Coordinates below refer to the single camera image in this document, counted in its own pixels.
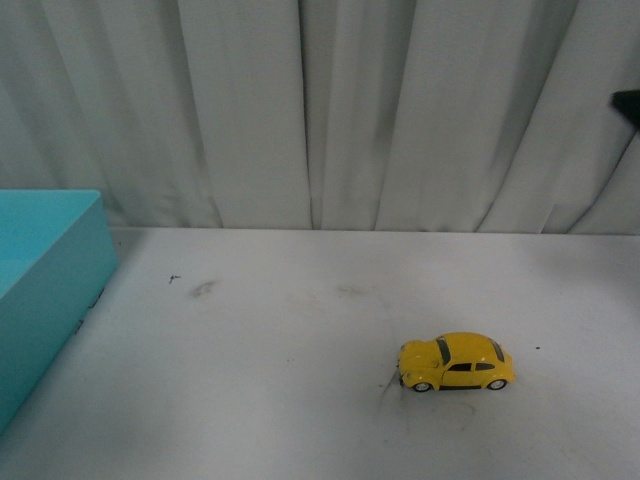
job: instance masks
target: car windshield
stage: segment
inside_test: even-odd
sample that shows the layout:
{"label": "car windshield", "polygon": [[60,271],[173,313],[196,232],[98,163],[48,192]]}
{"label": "car windshield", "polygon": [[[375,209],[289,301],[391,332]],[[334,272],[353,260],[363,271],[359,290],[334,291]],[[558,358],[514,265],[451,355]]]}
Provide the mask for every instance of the car windshield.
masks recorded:
{"label": "car windshield", "polygon": [[500,345],[498,345],[495,342],[495,340],[491,340],[491,345],[493,345],[493,349],[496,351],[496,356],[498,357],[498,360],[500,360],[501,362],[504,362],[504,353],[502,353],[502,349],[500,348]]}
{"label": "car windshield", "polygon": [[447,341],[444,337],[436,338],[436,343],[440,348],[440,354],[442,355],[442,364],[446,365],[451,360],[451,352],[449,351],[449,345],[447,345]]}

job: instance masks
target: car fender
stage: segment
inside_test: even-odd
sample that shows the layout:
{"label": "car fender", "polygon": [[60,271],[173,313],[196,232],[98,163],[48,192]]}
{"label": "car fender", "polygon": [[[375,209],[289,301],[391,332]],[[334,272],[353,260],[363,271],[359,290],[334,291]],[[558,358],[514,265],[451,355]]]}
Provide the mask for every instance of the car fender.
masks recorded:
{"label": "car fender", "polygon": [[413,388],[418,383],[430,383],[434,390],[440,390],[440,379],[432,372],[407,372],[401,380],[409,388]]}

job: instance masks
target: car door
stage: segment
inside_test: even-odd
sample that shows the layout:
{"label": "car door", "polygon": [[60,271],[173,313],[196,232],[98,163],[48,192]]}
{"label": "car door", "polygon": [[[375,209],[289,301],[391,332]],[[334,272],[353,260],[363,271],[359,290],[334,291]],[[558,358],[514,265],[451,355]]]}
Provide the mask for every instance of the car door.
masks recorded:
{"label": "car door", "polygon": [[443,387],[468,387],[472,380],[471,363],[454,363],[442,375]]}

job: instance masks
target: car wheel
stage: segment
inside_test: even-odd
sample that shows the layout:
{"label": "car wheel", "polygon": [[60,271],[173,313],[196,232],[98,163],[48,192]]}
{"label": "car wheel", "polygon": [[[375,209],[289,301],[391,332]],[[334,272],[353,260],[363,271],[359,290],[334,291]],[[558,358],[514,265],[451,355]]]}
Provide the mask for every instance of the car wheel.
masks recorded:
{"label": "car wheel", "polygon": [[507,386],[506,380],[494,380],[489,385],[487,385],[487,388],[489,390],[502,390],[506,386]]}
{"label": "car wheel", "polygon": [[431,390],[433,387],[431,386],[430,383],[416,383],[413,386],[413,389],[416,392],[422,393],[422,392],[428,392],[429,390]]}

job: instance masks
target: car roof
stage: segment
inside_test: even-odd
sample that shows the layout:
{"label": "car roof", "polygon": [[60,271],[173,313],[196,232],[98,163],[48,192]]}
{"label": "car roof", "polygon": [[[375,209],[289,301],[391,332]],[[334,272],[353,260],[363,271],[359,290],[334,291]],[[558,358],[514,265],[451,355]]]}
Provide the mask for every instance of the car roof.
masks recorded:
{"label": "car roof", "polygon": [[479,333],[453,332],[440,335],[444,337],[451,351],[451,361],[498,361],[491,339]]}

